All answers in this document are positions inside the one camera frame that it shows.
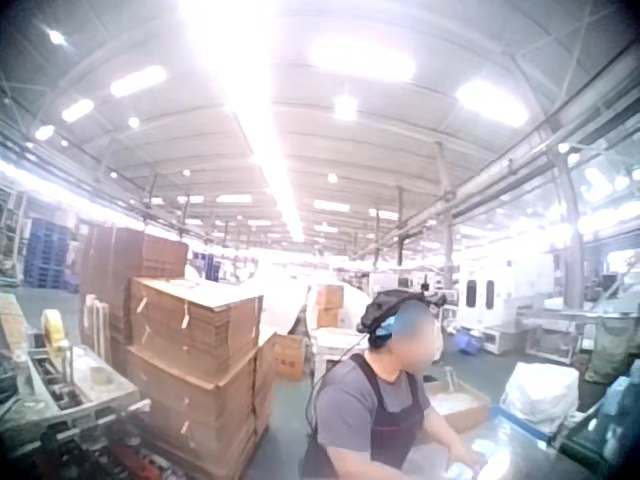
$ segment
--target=white plastic bag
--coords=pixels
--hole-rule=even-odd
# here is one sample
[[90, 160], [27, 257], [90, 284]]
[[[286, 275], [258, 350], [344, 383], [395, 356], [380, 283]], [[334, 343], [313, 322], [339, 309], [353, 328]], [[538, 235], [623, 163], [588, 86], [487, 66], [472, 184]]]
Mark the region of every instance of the white plastic bag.
[[518, 363], [500, 399], [502, 408], [546, 434], [578, 408], [578, 371], [543, 363]]

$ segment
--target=gray floor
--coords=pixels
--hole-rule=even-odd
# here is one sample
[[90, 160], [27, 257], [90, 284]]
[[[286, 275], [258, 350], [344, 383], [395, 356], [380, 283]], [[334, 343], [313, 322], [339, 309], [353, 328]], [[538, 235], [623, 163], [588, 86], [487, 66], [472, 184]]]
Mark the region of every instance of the gray floor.
[[[40, 315], [43, 309], [58, 309], [64, 319], [67, 337], [72, 343], [79, 343], [78, 295], [59, 290], [29, 288], [4, 291], [16, 295], [27, 322], [36, 330], [40, 330]], [[520, 353], [495, 356], [481, 352], [471, 357], [455, 351], [451, 344], [445, 341], [441, 365], [452, 366], [462, 381], [483, 392], [493, 403], [498, 403], [507, 380], [519, 361], [541, 360]], [[437, 378], [442, 378], [441, 365], [434, 367], [431, 372]], [[249, 472], [251, 478], [296, 478], [298, 461], [306, 446], [308, 427], [305, 405], [309, 390], [308, 378], [300, 382], [277, 382], [270, 427], [252, 459]], [[604, 388], [601, 386], [581, 384], [580, 410], [597, 401], [603, 392]]]

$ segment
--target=worker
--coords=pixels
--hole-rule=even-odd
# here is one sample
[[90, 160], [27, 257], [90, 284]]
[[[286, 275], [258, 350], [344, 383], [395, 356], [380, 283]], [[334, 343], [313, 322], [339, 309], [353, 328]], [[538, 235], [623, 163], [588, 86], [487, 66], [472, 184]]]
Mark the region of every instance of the worker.
[[419, 374], [433, 358], [436, 323], [423, 300], [391, 290], [367, 306], [358, 328], [368, 350], [339, 362], [311, 405], [302, 478], [407, 478], [401, 469], [422, 433], [448, 449], [450, 463], [479, 467], [425, 394]]

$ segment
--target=window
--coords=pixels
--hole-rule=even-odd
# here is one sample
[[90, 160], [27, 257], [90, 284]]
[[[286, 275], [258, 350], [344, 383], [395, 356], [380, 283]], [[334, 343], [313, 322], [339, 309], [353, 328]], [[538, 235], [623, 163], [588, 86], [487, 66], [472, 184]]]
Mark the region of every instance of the window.
[[487, 298], [485, 300], [484, 306], [487, 307], [487, 310], [493, 310], [493, 298], [495, 294], [496, 285], [493, 280], [487, 280]]
[[467, 307], [475, 308], [476, 306], [476, 291], [478, 290], [478, 285], [475, 280], [467, 281]]

